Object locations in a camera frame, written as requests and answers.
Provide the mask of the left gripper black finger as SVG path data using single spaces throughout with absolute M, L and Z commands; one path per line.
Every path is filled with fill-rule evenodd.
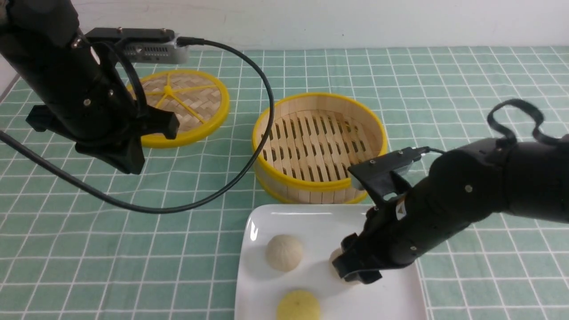
M 140 136 L 100 146 L 76 143 L 76 151 L 101 160 L 124 174 L 138 175 L 144 168 L 145 157 Z

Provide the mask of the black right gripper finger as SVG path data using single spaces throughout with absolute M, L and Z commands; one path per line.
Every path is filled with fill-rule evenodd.
M 344 264 L 340 260 L 333 260 L 333 273 L 347 284 L 370 285 L 380 281 L 383 276 L 377 269 L 349 269 L 357 265 Z

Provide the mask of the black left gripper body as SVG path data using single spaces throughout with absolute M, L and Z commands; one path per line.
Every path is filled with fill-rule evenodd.
M 150 107 L 140 85 L 132 97 L 110 59 L 124 57 L 85 38 L 69 0 L 3 0 L 1 55 L 44 103 L 29 124 L 73 140 L 78 152 L 126 154 L 142 136 L 177 136 L 176 115 Z

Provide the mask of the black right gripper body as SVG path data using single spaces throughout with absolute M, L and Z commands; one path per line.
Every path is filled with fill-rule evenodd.
M 457 148 L 441 154 L 428 176 L 401 196 L 387 195 L 366 213 L 359 234 L 342 242 L 349 269 L 404 268 L 469 225 L 506 207 L 506 160 L 496 151 Z

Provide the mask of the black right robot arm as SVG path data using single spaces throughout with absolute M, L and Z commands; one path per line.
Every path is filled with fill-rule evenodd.
M 405 268 L 493 213 L 568 223 L 568 136 L 542 133 L 544 120 L 525 100 L 499 103 L 486 121 L 500 138 L 441 152 L 414 186 L 402 173 L 430 147 L 403 148 L 350 166 L 375 207 L 362 231 L 341 242 L 343 252 L 333 261 L 339 276 Z

